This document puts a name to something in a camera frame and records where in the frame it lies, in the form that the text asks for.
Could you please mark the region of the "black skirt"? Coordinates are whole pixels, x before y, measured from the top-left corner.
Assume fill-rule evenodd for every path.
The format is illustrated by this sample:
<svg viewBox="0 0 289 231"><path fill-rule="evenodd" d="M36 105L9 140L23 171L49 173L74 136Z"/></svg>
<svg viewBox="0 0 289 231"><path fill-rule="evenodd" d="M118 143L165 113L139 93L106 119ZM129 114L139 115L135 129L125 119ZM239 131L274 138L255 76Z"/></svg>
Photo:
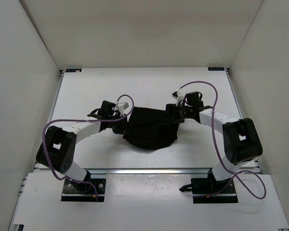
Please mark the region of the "black skirt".
<svg viewBox="0 0 289 231"><path fill-rule="evenodd" d="M134 107L123 135L129 144L143 150L158 150L171 146L178 139L179 124L164 123L167 112L158 109Z"/></svg>

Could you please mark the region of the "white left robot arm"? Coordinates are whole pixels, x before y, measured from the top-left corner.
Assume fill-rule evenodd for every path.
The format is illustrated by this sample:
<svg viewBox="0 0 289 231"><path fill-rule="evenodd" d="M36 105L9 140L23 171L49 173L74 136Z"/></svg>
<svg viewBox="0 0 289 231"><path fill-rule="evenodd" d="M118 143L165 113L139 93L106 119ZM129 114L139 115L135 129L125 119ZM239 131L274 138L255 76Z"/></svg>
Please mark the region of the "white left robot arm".
<svg viewBox="0 0 289 231"><path fill-rule="evenodd" d="M88 171L74 162L76 145L107 128L116 129L127 122L127 102L103 101L87 119L57 119L49 122L43 130L42 143L36 162L49 168L58 180L70 180L75 187L85 192L91 187Z"/></svg>

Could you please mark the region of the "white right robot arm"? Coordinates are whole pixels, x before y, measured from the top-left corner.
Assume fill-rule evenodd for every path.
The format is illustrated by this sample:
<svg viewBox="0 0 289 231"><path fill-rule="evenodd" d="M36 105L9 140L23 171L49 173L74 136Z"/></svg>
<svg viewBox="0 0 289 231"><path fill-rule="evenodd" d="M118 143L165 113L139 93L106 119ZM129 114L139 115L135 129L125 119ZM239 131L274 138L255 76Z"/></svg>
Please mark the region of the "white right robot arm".
<svg viewBox="0 0 289 231"><path fill-rule="evenodd" d="M215 112L212 106L204 105L202 93L198 91L185 95L176 91L172 97L176 103L167 104L166 111L173 122L180 124L186 119L193 119L223 136L225 156L208 172L206 186L210 192L217 193L242 165L263 154L262 144L250 118L238 119Z"/></svg>

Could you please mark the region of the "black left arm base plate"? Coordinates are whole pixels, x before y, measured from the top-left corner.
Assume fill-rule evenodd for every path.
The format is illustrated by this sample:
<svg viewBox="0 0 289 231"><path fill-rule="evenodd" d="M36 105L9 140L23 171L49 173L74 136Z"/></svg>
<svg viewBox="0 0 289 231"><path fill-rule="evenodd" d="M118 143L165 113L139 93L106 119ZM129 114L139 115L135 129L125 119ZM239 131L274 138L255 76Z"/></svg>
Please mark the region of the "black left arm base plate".
<svg viewBox="0 0 289 231"><path fill-rule="evenodd" d="M104 202L106 176L96 177L91 174L88 181L93 184L94 188L89 184L75 183L65 180L63 184L61 201L63 202Z"/></svg>

